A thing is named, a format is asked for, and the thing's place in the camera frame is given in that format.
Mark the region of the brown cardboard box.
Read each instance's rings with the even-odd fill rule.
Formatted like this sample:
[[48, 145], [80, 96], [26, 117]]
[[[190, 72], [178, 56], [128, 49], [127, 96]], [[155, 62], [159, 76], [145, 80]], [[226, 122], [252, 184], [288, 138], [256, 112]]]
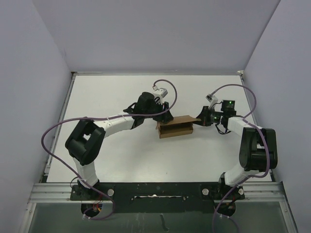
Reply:
[[173, 120], [167, 124], [157, 123], [156, 130], [160, 139], [183, 136], [193, 133], [193, 122], [196, 118], [189, 115], [175, 116]]

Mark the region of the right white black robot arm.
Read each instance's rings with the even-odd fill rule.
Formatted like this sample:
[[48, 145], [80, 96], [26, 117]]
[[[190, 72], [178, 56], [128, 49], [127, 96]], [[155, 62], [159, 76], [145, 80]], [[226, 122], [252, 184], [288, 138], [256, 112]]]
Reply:
[[240, 187], [248, 179], [263, 178], [269, 170], [276, 168], [278, 157], [274, 129], [252, 124], [236, 115], [235, 110], [217, 112], [209, 106], [203, 106], [196, 118], [197, 125], [215, 125], [219, 134], [235, 133], [241, 137], [238, 163], [220, 176], [216, 186], [219, 197], [228, 198], [234, 188]]

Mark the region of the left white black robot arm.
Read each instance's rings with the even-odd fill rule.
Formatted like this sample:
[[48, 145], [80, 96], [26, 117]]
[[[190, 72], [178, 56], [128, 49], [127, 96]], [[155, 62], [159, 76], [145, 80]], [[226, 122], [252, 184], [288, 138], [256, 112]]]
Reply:
[[99, 179], [96, 175], [94, 161], [99, 155], [103, 140], [115, 133], [132, 130], [140, 126], [146, 118], [156, 122], [168, 123], [173, 120], [169, 103], [164, 101], [168, 91], [160, 88], [153, 93], [143, 92], [134, 102], [120, 114], [98, 121], [83, 119], [78, 122], [65, 142], [65, 147], [73, 158], [81, 193], [87, 199], [97, 197]]

